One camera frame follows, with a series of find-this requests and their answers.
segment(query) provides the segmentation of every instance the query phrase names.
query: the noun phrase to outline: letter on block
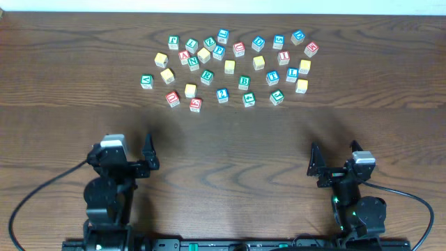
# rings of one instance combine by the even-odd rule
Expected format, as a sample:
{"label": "letter on block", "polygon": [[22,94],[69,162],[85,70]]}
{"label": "letter on block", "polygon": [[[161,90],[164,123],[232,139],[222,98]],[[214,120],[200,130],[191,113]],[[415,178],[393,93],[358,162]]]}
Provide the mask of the letter on block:
{"label": "letter on block", "polygon": [[250,107],[256,104],[256,97],[254,93],[245,93],[243,94],[243,104],[245,107]]}
{"label": "letter on block", "polygon": [[187,50],[179,52],[178,56],[180,57],[180,61],[181,61],[182,65],[187,64],[187,60],[190,59],[190,54]]}
{"label": "letter on block", "polygon": [[284,46],[284,43],[285,43],[285,36],[276,35],[274,36],[274,43],[272,44],[272,48],[281,50]]}
{"label": "letter on block", "polygon": [[193,98],[193,99],[190,101],[190,106],[189,106],[190,111],[191,111],[191,112],[200,112],[200,109],[201,109],[201,103],[202,103],[201,99],[199,99],[199,98]]}
{"label": "letter on block", "polygon": [[161,72],[161,78],[166,84],[170,84],[175,80],[174,74],[170,69],[163,70]]}
{"label": "letter on block", "polygon": [[263,56],[256,56],[252,59],[252,65],[255,70],[261,70],[265,68],[265,59],[263,59]]}
{"label": "letter on block", "polygon": [[296,93],[306,93],[308,89],[308,80],[298,79],[298,83],[295,85]]}
{"label": "letter on block", "polygon": [[318,50],[319,46],[315,42],[311,42],[306,46],[304,53],[311,58],[318,52]]}
{"label": "letter on block", "polygon": [[198,59],[202,62],[202,63],[207,63],[210,59],[210,52],[206,49],[206,48],[202,48],[198,53],[197,53]]}
{"label": "letter on block", "polygon": [[143,74],[141,77],[141,87],[143,89],[153,89],[153,77],[149,74]]}
{"label": "letter on block", "polygon": [[312,66],[312,62],[309,60],[301,60],[299,63],[299,73],[300,74],[308,74],[309,68]]}
{"label": "letter on block", "polygon": [[229,31],[225,29],[220,29],[217,34],[217,41],[222,44],[227,44],[229,38]]}
{"label": "letter on block", "polygon": [[217,45],[213,51],[214,59],[222,60],[224,57],[224,51],[226,49],[223,46]]}
{"label": "letter on block", "polygon": [[245,45],[242,42],[236,43],[232,49],[236,57],[245,55]]}
{"label": "letter on block", "polygon": [[218,89],[217,90],[217,99],[218,103],[228,102],[229,100],[229,92],[228,89]]}
{"label": "letter on block", "polygon": [[279,83],[279,79],[279,73],[275,70],[266,74],[266,82],[269,86]]}
{"label": "letter on block", "polygon": [[167,62],[169,62],[167,55],[163,53],[157,53],[155,57],[155,65],[166,68]]}
{"label": "letter on block", "polygon": [[226,74],[234,74],[234,70],[236,69],[236,62],[233,60],[226,60],[224,62],[224,73]]}
{"label": "letter on block", "polygon": [[282,101],[284,101],[284,98],[285,98],[285,96],[280,90],[277,90],[277,91],[271,93],[271,96],[270,96],[270,100],[273,103],[273,105],[280,104]]}
{"label": "letter on block", "polygon": [[175,91],[172,91],[171,93],[167,94],[166,100],[169,103],[170,107],[174,107],[180,104],[180,98],[178,97]]}
{"label": "letter on block", "polygon": [[290,53],[285,52],[279,52],[279,55],[277,55],[277,61],[279,62],[279,66],[286,65],[290,62]]}
{"label": "letter on block", "polygon": [[298,45],[304,41],[304,38],[305,34],[301,30],[298,30],[291,35],[291,42],[293,42],[294,45]]}
{"label": "letter on block", "polygon": [[286,81],[294,83],[296,80],[298,80],[299,70],[296,68],[288,68],[288,71],[286,72]]}
{"label": "letter on block", "polygon": [[201,83],[210,85],[214,80],[214,73],[209,70],[204,70],[203,74],[201,74]]}
{"label": "letter on block", "polygon": [[178,36],[169,36],[169,42],[167,42],[169,49],[178,50],[180,44],[180,37]]}
{"label": "letter on block", "polygon": [[190,59],[187,60],[187,62],[189,63],[190,71],[200,69],[200,65],[198,63],[198,58],[196,56],[191,57]]}

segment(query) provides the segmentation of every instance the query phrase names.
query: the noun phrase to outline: yellow block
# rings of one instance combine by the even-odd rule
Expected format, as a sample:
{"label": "yellow block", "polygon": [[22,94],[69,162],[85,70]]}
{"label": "yellow block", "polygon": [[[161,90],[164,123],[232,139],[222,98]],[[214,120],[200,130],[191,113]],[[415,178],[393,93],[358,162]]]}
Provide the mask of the yellow block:
{"label": "yellow block", "polygon": [[296,93],[306,93],[308,89],[308,80],[298,79],[298,83],[295,85]]}
{"label": "yellow block", "polygon": [[161,72],[161,77],[163,78],[164,81],[168,80],[169,78],[171,78],[173,76],[174,76],[174,74],[172,73],[172,71],[170,69],[166,69]]}

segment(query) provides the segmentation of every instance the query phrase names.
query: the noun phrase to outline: wooden table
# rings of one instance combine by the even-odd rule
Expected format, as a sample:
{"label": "wooden table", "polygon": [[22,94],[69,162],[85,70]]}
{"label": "wooden table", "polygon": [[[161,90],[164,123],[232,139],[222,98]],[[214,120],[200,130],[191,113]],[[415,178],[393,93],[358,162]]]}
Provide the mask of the wooden table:
{"label": "wooden table", "polygon": [[[0,246],[12,250],[6,224],[17,203],[37,185],[82,161],[106,133],[127,136],[133,158],[153,134],[161,168],[139,180],[132,222],[139,231],[183,238],[292,238],[339,231],[330,189],[306,177],[310,144],[318,142],[331,166],[351,156],[357,139],[377,159],[372,183],[425,198],[436,221],[423,250],[444,250],[446,232],[446,18],[343,15],[179,15],[5,13],[0,21]],[[211,59],[190,72],[169,50],[169,35],[199,41],[218,29],[231,45],[246,44],[235,75]],[[302,45],[291,33],[302,29]],[[278,66],[275,34],[284,34],[288,66]],[[254,71],[256,36],[267,42]],[[284,81],[289,66],[311,58],[306,94]],[[176,80],[166,85],[156,53],[169,56]],[[200,83],[204,69],[215,73]],[[277,70],[278,85],[266,84]],[[144,90],[141,74],[155,77]],[[244,108],[240,75],[252,78],[255,107]],[[200,114],[189,110],[186,83],[197,83]],[[226,87],[227,104],[215,91]],[[272,91],[285,101],[273,106]],[[165,95],[181,95],[170,108]],[[82,237],[84,186],[97,174],[83,169],[39,192],[20,211],[15,233],[28,250],[59,250]],[[363,195],[387,202],[386,237],[416,244],[429,221],[420,203],[361,185]]]}

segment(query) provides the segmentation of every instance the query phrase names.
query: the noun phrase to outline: wooden alphabet block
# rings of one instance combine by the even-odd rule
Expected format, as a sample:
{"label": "wooden alphabet block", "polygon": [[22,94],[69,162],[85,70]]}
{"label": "wooden alphabet block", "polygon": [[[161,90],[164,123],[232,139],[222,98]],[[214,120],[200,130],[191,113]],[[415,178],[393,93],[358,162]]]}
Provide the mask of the wooden alphabet block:
{"label": "wooden alphabet block", "polygon": [[279,55],[277,55],[277,61],[279,62],[279,66],[288,64],[290,62],[290,53],[288,51],[279,52]]}
{"label": "wooden alphabet block", "polygon": [[252,65],[255,70],[261,70],[265,68],[265,59],[263,59],[263,56],[256,56],[252,59]]}
{"label": "wooden alphabet block", "polygon": [[155,65],[166,68],[167,62],[169,62],[167,55],[163,53],[157,53],[155,57]]}
{"label": "wooden alphabet block", "polygon": [[299,73],[308,74],[310,66],[312,66],[312,62],[310,60],[301,60],[299,63]]}
{"label": "wooden alphabet block", "polygon": [[141,86],[143,89],[153,89],[153,77],[149,74],[143,74],[141,77]]}
{"label": "wooden alphabet block", "polygon": [[202,102],[203,101],[199,98],[193,98],[190,101],[190,105],[189,105],[190,111],[191,112],[200,112]]}
{"label": "wooden alphabet block", "polygon": [[285,43],[285,36],[276,35],[274,36],[274,42],[272,43],[272,48],[281,50],[284,46],[284,43]]}
{"label": "wooden alphabet block", "polygon": [[298,79],[298,83],[295,85],[296,93],[306,93],[308,89],[308,80]]}
{"label": "wooden alphabet block", "polygon": [[180,37],[179,36],[169,36],[169,41],[167,42],[169,49],[178,50],[180,48]]}
{"label": "wooden alphabet block", "polygon": [[224,62],[224,73],[234,74],[235,69],[236,69],[236,62],[234,60],[226,60]]}
{"label": "wooden alphabet block", "polygon": [[217,41],[222,44],[227,44],[229,38],[229,31],[225,29],[220,29],[217,34]]}
{"label": "wooden alphabet block", "polygon": [[275,70],[266,74],[266,82],[269,86],[279,83],[279,79],[279,73]]}
{"label": "wooden alphabet block", "polygon": [[166,84],[170,84],[175,80],[174,74],[170,69],[163,70],[161,72],[161,78]]}
{"label": "wooden alphabet block", "polygon": [[215,42],[213,37],[209,37],[204,40],[204,47],[209,51],[212,52],[215,47],[217,46],[217,43]]}
{"label": "wooden alphabet block", "polygon": [[284,101],[284,98],[285,98],[285,96],[280,90],[277,90],[277,91],[271,93],[271,96],[270,96],[270,100],[273,103],[273,105],[280,104],[281,102]]}
{"label": "wooden alphabet block", "polygon": [[251,82],[251,78],[248,76],[240,76],[238,80],[238,89],[247,91],[249,88],[249,83]]}
{"label": "wooden alphabet block", "polygon": [[245,45],[242,42],[234,44],[232,49],[236,57],[245,55]]}
{"label": "wooden alphabet block", "polygon": [[294,45],[299,45],[300,43],[302,43],[304,41],[304,38],[305,38],[305,34],[301,30],[298,30],[291,35],[291,42]]}
{"label": "wooden alphabet block", "polygon": [[190,71],[200,69],[200,64],[198,63],[198,58],[196,56],[193,56],[190,59],[188,59],[187,63],[189,64]]}
{"label": "wooden alphabet block", "polygon": [[286,81],[294,83],[296,80],[298,80],[299,70],[296,68],[288,68],[288,71],[286,71]]}
{"label": "wooden alphabet block", "polygon": [[206,48],[202,48],[201,50],[199,50],[199,52],[197,53],[198,59],[202,62],[202,63],[207,63],[210,59],[210,52],[206,49]]}
{"label": "wooden alphabet block", "polygon": [[195,95],[197,94],[197,86],[195,84],[186,84],[184,94],[186,95],[186,98],[195,98]]}
{"label": "wooden alphabet block", "polygon": [[263,39],[260,36],[257,36],[253,41],[251,45],[252,49],[254,49],[256,52],[260,52],[265,47],[265,39]]}
{"label": "wooden alphabet block", "polygon": [[214,59],[222,60],[225,50],[226,49],[223,46],[217,45],[212,53]]}
{"label": "wooden alphabet block", "polygon": [[214,80],[214,73],[209,70],[204,70],[203,74],[201,74],[201,83],[210,85]]}
{"label": "wooden alphabet block", "polygon": [[318,52],[318,50],[319,46],[315,42],[311,42],[306,46],[304,53],[311,58]]}
{"label": "wooden alphabet block", "polygon": [[181,61],[182,65],[187,64],[187,60],[190,59],[190,54],[187,50],[183,50],[182,52],[179,52],[178,56],[180,57],[180,61]]}
{"label": "wooden alphabet block", "polygon": [[172,91],[171,93],[167,94],[166,100],[169,103],[170,107],[174,107],[180,104],[180,98],[178,97],[178,94],[176,94],[175,91]]}
{"label": "wooden alphabet block", "polygon": [[256,97],[254,93],[245,93],[243,94],[243,104],[245,107],[250,107],[256,104]]}
{"label": "wooden alphabet block", "polygon": [[186,43],[186,50],[194,54],[198,50],[198,41],[193,38],[189,38]]}
{"label": "wooden alphabet block", "polygon": [[217,99],[218,103],[228,102],[229,100],[229,92],[228,89],[218,89],[217,90]]}

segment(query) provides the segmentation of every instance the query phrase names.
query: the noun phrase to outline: black cable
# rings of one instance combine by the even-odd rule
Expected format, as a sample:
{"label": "black cable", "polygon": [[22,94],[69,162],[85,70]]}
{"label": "black cable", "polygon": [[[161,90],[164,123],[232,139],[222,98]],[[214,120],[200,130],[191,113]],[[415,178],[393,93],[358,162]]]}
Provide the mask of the black cable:
{"label": "black cable", "polygon": [[427,236],[429,235],[429,233],[431,232],[431,229],[432,229],[433,220],[434,220],[435,217],[434,217],[433,209],[432,209],[431,205],[429,205],[429,203],[427,203],[422,198],[417,197],[415,195],[411,195],[410,193],[402,192],[402,191],[391,189],[391,188],[382,187],[382,186],[379,186],[379,185],[370,184],[370,183],[367,183],[366,181],[363,181],[362,179],[360,179],[358,177],[355,177],[355,178],[356,178],[357,182],[360,182],[360,183],[362,183],[362,184],[364,184],[366,186],[369,186],[371,188],[384,190],[386,192],[394,192],[394,193],[396,193],[398,195],[403,195],[403,196],[409,197],[411,199],[414,199],[416,201],[419,201],[419,202],[423,203],[427,207],[427,209],[429,209],[429,213],[431,214],[431,218],[429,219],[429,225],[427,226],[426,231],[424,232],[424,234],[421,237],[421,239],[418,241],[417,245],[415,245],[415,247],[413,247],[412,251],[416,251],[421,246],[421,244],[423,244],[423,242],[426,240]]}
{"label": "black cable", "polygon": [[294,238],[294,240],[291,242],[291,247],[294,247],[295,245],[297,245],[296,241],[297,241],[300,237],[302,237],[302,236],[309,236],[309,237],[311,237],[311,238],[314,240],[314,242],[318,245],[318,247],[320,247],[320,248],[322,247],[321,244],[319,244],[318,240],[316,240],[316,238],[314,238],[314,236],[312,236],[311,234],[307,234],[307,233],[303,233],[303,234],[299,234],[299,235],[297,235],[297,236]]}
{"label": "black cable", "polygon": [[43,183],[42,185],[39,185],[36,189],[34,189],[32,192],[30,192],[25,198],[23,198],[23,200],[15,207],[13,213],[11,214],[10,218],[9,218],[9,224],[8,224],[8,230],[9,230],[9,237],[11,238],[11,241],[14,243],[15,247],[20,250],[20,251],[24,251],[24,248],[20,245],[19,241],[17,240],[17,237],[15,237],[14,235],[14,230],[13,230],[13,224],[14,224],[14,219],[15,216],[17,215],[17,213],[19,212],[19,210],[21,209],[21,207],[32,197],[34,196],[38,191],[42,190],[42,188],[45,188],[46,186],[48,186],[49,184],[57,181],[60,178],[63,178],[64,176],[67,176],[69,174],[71,174],[72,172],[76,171],[77,169],[79,169],[81,166],[83,166],[86,163],[86,160],[82,161],[81,163],[79,163],[77,166],[69,169],[68,171],[59,174],[58,176],[50,179],[49,181]]}

